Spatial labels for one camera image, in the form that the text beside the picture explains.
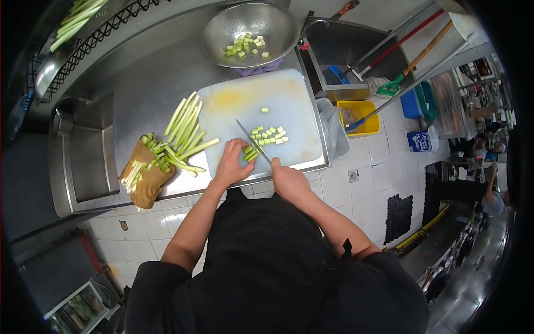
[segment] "faucet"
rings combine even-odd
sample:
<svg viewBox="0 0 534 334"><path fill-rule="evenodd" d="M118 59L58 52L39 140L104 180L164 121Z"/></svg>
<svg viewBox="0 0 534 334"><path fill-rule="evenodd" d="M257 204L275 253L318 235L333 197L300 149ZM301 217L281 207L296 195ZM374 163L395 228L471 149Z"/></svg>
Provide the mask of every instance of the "faucet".
<svg viewBox="0 0 534 334"><path fill-rule="evenodd" d="M304 44L304 41L303 41L303 38L304 38L304 32L313 24L316 24L317 22L322 22L325 24L325 26L328 28L328 26L330 25L330 23L328 23L326 20L323 20L323 19L317 19L317 20L313 20L307 24L304 25L304 27L302 28L302 31L301 31L301 35L299 37L299 43L300 45Z"/></svg>

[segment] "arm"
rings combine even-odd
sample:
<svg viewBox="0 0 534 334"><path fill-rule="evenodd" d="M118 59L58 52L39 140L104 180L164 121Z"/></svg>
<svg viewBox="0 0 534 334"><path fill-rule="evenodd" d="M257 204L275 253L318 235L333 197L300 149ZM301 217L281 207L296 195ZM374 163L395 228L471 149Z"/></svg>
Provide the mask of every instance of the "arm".
<svg viewBox="0 0 534 334"><path fill-rule="evenodd" d="M282 167L278 158L272 160L271 167L276 192L317 222L339 256L343 254L343 243L347 238L352 245L352 256L358 261L369 254L380 252L359 227L311 191L304 173Z"/></svg>
<svg viewBox="0 0 534 334"><path fill-rule="evenodd" d="M204 249L217 204L224 190L254 170L255 160L249 162L245 168L239 166L239 153L246 146L248 144L241 139L226 142L215 178L180 224L161 257L162 262L179 265L190 273L193 271Z"/></svg>
<svg viewBox="0 0 534 334"><path fill-rule="evenodd" d="M495 174L497 172L497 163L494 161L491 164L491 174L490 174L490 180L488 182L488 187L486 188L486 193L484 194L484 199L486 200L486 203L493 203L493 182L495 180Z"/></svg>

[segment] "black shirt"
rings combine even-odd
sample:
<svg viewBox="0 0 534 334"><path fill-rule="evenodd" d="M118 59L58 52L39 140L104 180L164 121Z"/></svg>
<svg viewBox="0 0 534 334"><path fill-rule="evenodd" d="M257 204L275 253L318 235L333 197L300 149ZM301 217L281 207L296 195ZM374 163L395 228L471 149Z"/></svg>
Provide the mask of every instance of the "black shirt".
<svg viewBox="0 0 534 334"><path fill-rule="evenodd" d="M137 333L273 333L311 283L337 260L310 217L280 199L230 201L217 210L203 272L142 263L125 330ZM424 333L419 286L388 252L352 261L315 316L310 333Z"/></svg>

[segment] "white tile floor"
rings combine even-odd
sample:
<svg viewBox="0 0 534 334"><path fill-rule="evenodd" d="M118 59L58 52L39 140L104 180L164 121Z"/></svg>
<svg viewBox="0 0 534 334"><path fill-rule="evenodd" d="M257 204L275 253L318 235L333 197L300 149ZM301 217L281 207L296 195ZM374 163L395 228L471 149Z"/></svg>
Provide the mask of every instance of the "white tile floor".
<svg viewBox="0 0 534 334"><path fill-rule="evenodd" d="M372 99L378 107L385 100ZM419 122L405 119L400 102L381 114L383 123L376 135L352 137L351 154L345 161L319 172L306 173L312 190L326 204L352 220L378 247L393 247L415 232L422 222L425 203L425 165L449 155L446 140L440 141L436 153L411 153L406 133L419 128ZM357 170L359 179L349 183L348 172ZM248 198L271 197L272 181L241 187ZM400 194L413 195L412 229L388 245L386 237L387 200ZM150 211L138 213L133 206L103 213L82 224L92 228L96 251L111 267L119 286L131 286L142 262L159 260L190 208L200 195L155 203ZM128 224L123 231L119 221ZM203 269L205 254L195 267Z"/></svg>

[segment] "yellow bucket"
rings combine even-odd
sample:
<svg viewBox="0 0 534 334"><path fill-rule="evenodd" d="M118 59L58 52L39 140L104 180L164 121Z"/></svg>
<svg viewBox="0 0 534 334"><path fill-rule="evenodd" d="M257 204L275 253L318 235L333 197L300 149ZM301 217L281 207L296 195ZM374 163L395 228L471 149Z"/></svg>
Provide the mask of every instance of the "yellow bucket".
<svg viewBox="0 0 534 334"><path fill-rule="evenodd" d="M360 120L376 110L374 103L372 103L371 101L338 101L336 103L336 106L341 109L350 110L356 120ZM341 119L343 127L345 127L345 123L343 122L343 116L341 115L341 113L339 113L339 118ZM347 136L353 137L361 135L372 135L377 134L379 131L380 118L378 117L378 114L376 114L369 118L365 123L357 127L356 133L347 134Z"/></svg>

